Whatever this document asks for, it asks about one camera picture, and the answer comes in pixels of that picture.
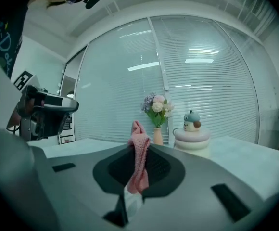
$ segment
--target brown ear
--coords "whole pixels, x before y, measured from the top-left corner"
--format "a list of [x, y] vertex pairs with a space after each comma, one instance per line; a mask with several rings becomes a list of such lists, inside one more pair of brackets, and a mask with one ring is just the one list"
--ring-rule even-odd
[[194, 126], [195, 126], [195, 128], [200, 128], [202, 126], [202, 124], [200, 121], [196, 121], [196, 122], [194, 122]]

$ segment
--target blue hat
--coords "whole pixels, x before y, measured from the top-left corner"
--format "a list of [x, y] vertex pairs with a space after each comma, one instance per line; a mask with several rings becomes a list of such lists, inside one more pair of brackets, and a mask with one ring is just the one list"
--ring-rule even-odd
[[184, 116], [184, 120], [188, 121], [188, 122], [196, 122], [196, 121], [200, 121], [200, 119], [201, 118], [200, 118], [199, 114], [193, 112], [192, 110], [190, 111], [189, 114], [186, 114]]

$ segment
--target ceiling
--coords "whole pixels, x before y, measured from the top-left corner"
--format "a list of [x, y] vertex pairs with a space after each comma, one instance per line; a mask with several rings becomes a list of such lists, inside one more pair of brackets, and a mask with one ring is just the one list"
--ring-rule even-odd
[[[27, 13], [26, 28], [34, 26], [57, 38], [59, 44], [72, 44], [90, 26], [101, 19], [112, 16], [127, 7], [156, 0], [101, 0], [92, 9], [85, 9], [84, 3], [64, 4], [46, 9], [43, 1], [33, 3]], [[275, 12], [267, 0], [187, 0], [217, 7], [244, 22], [255, 34], [260, 34], [275, 17]], [[29, 29], [26, 36], [31, 37]], [[34, 40], [42, 39], [35, 33]], [[46, 39], [41, 44], [47, 46]], [[65, 55], [67, 47], [60, 55]]]

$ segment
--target white flower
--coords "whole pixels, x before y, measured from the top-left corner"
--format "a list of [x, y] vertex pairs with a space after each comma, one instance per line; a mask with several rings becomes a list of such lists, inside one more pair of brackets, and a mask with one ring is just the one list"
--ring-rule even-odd
[[164, 103], [164, 101], [165, 101], [165, 97], [163, 97], [161, 95], [157, 95], [153, 99], [154, 103]]
[[165, 112], [165, 114], [164, 114], [164, 117], [167, 117], [167, 118], [169, 118], [170, 117], [170, 112]]
[[174, 109], [174, 105], [172, 102], [168, 102], [167, 104], [164, 104], [164, 109], [166, 112], [171, 112]]
[[163, 110], [163, 104], [160, 102], [156, 102], [153, 104], [152, 109], [155, 112], [161, 112]]

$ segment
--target hair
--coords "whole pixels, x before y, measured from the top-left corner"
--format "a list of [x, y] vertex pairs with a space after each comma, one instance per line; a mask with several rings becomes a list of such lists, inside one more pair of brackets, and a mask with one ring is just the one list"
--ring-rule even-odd
[[65, 4], [65, 3], [66, 2], [49, 2], [47, 5], [47, 8], [53, 7], [53, 6], [59, 6], [59, 5]]

